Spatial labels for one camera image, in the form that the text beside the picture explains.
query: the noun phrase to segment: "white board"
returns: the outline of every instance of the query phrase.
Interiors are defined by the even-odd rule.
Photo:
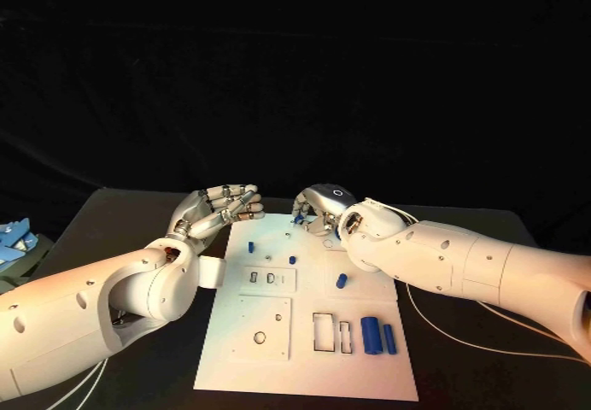
[[[314,237],[291,225],[291,219],[268,214],[232,225],[223,287],[214,296],[194,389],[416,401],[393,281],[383,273],[354,267],[334,235]],[[255,243],[252,254],[249,242]],[[289,256],[295,256],[292,265]],[[284,276],[284,285],[250,283],[250,272],[265,281],[273,272],[275,278]],[[340,273],[348,277],[343,289],[334,285]],[[252,296],[256,300],[245,309],[240,300]],[[276,313],[282,306],[291,307],[289,320],[284,311]],[[334,352],[314,351],[314,313],[333,315]],[[276,314],[282,318],[273,323]],[[386,353],[384,340],[383,354],[363,353],[364,316],[376,316],[380,326],[392,325],[397,354]],[[341,353],[340,322],[348,322],[350,354]],[[286,342],[279,341],[285,326]],[[276,335],[260,344],[255,342],[259,329],[268,329],[266,336]]]

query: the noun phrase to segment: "black curtain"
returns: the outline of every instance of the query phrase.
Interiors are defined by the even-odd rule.
[[[56,238],[103,186],[333,182],[591,254],[586,6],[145,7],[0,11],[0,221]]]

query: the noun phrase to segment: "table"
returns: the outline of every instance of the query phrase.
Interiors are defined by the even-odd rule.
[[[98,190],[33,279],[142,248],[162,236],[183,197],[180,193]],[[263,204],[266,212],[289,213],[292,200],[263,198]],[[517,215],[508,211],[410,205],[400,208],[419,220],[462,226],[504,241],[536,246]],[[223,228],[204,255],[223,257],[227,236],[229,228]],[[575,409],[591,406],[591,370],[585,365],[566,360],[488,353],[458,344],[418,317],[405,286],[402,283],[396,286],[418,403],[193,390],[214,299],[214,290],[199,288],[181,319],[144,336],[109,359],[83,408]],[[462,340],[497,349],[572,354],[566,346],[494,316],[474,302],[418,289],[412,289],[412,295],[425,316]],[[0,410],[46,408],[85,374],[0,403]],[[77,406],[89,386],[88,381],[59,408]]]

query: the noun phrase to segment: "white robotic arm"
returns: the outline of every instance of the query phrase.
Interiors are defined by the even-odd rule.
[[[591,361],[591,257],[506,243],[452,225],[415,223],[400,210],[369,198],[348,206],[354,198],[331,194],[347,192],[334,187],[312,185],[301,192],[294,216],[307,202],[324,216],[325,229],[314,233],[337,230],[361,270],[383,271],[422,290],[521,314]]]
[[[0,401],[70,378],[183,316],[197,286],[220,286],[224,261],[199,253],[223,226],[263,217],[256,189],[194,191],[144,249],[0,296]]]

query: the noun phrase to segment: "robotic arm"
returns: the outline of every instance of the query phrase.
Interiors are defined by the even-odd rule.
[[[307,223],[309,207],[318,218]],[[591,257],[529,248],[452,225],[418,222],[369,198],[356,203],[350,193],[330,184],[312,185],[299,193],[292,216],[318,236],[335,230],[359,269],[383,271],[422,290],[521,314],[591,361]]]
[[[144,249],[0,296],[0,401],[60,383],[188,310],[224,261],[199,256],[223,226],[265,216],[255,185],[194,191]]]

